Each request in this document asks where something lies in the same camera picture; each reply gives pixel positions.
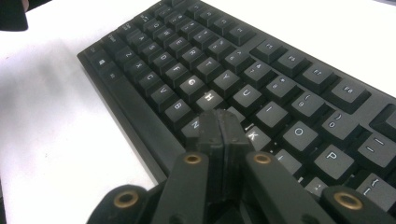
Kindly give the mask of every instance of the keyboard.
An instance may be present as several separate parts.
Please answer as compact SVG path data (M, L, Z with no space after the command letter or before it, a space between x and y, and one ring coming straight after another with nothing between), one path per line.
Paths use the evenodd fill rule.
M159 182L224 109L314 196L345 185L394 215L395 98L233 15L162 0L78 58Z

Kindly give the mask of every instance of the white surface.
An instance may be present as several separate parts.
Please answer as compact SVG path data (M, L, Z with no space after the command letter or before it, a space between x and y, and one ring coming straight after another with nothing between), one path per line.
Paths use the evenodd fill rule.
M117 186L155 185L77 54L156 1L53 0L0 32L7 223L85 223ZM396 7L371 0L206 1L392 96Z

